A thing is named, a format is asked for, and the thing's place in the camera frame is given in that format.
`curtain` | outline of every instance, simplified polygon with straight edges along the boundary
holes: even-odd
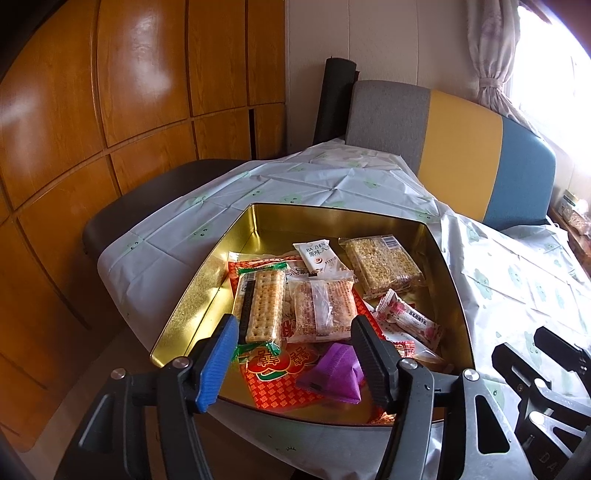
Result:
[[[478,103],[536,133],[503,91],[511,77],[519,41],[519,0],[466,0],[468,46],[480,78]]]

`snack package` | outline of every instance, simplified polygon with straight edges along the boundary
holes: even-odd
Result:
[[[353,272],[344,270],[331,277],[297,277],[288,280],[294,303],[295,332],[288,343],[328,342],[351,337],[351,322],[357,315],[353,298]]]
[[[427,345],[432,351],[437,349],[443,335],[441,325],[432,322],[425,315],[413,309],[394,290],[389,290],[379,301],[375,309],[375,316],[378,320],[395,323],[399,328]]]
[[[324,398],[296,386],[297,378],[318,361],[318,353],[310,345],[287,345],[277,354],[259,346],[238,361],[257,408],[281,412]]]
[[[359,403],[359,384],[363,380],[361,365],[351,345],[333,343],[318,364],[301,375],[296,386],[320,393],[332,400]]]
[[[339,239],[361,282],[366,300],[390,288],[403,291],[424,282],[423,273],[393,235]]]
[[[267,267],[282,262],[287,264],[287,269],[285,271],[286,275],[304,274],[307,272],[306,265],[301,259],[300,254],[295,251],[288,252],[279,257],[275,255],[253,255],[236,252],[228,253],[228,277],[230,278],[232,293],[236,295],[238,289],[238,278],[240,276],[238,270]]]
[[[429,348],[419,342],[415,337],[400,329],[395,323],[388,323],[384,320],[377,320],[377,323],[386,340],[393,342],[397,348],[401,343],[412,344],[413,353],[409,356],[421,362],[429,370],[444,374],[453,371],[453,364],[450,364],[447,360],[443,359],[432,350],[429,350]]]
[[[254,270],[239,270],[232,309],[232,314],[240,320],[239,342],[281,343],[286,268],[282,262]]]
[[[395,420],[395,413],[386,413],[383,408],[377,407],[375,415],[368,423],[374,425],[392,425]]]
[[[336,256],[328,240],[316,240],[305,244],[293,244],[310,273],[331,274],[347,270],[344,263]]]

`wooden wardrobe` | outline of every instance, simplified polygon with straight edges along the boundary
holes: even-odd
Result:
[[[284,55],[283,0],[68,0],[20,52],[0,83],[0,427],[18,449],[124,326],[85,223],[180,164],[281,156]]]

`pink candy wrapper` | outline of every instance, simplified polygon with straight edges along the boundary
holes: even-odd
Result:
[[[378,320],[395,323],[429,349],[433,351],[437,349],[443,335],[443,327],[413,309],[394,290],[388,290],[375,311]]]

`white wall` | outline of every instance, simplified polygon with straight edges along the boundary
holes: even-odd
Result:
[[[288,151],[314,136],[324,62],[357,63],[361,79],[394,80],[474,100],[465,0],[285,0]]]

